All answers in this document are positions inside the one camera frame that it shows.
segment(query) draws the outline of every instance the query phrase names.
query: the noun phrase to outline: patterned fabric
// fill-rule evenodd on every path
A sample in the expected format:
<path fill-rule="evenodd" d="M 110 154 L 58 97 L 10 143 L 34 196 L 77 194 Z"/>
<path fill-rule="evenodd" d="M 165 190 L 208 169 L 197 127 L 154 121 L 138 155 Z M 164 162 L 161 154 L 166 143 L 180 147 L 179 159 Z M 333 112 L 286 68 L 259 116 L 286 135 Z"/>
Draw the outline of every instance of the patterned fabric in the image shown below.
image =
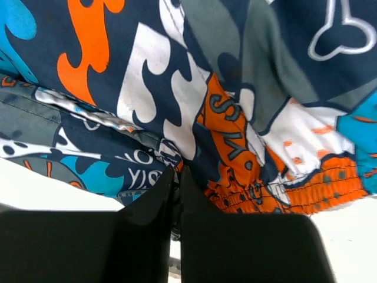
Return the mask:
<path fill-rule="evenodd" d="M 183 162 L 231 213 L 377 193 L 374 1 L 2 0 L 0 157 L 125 204 Z"/>

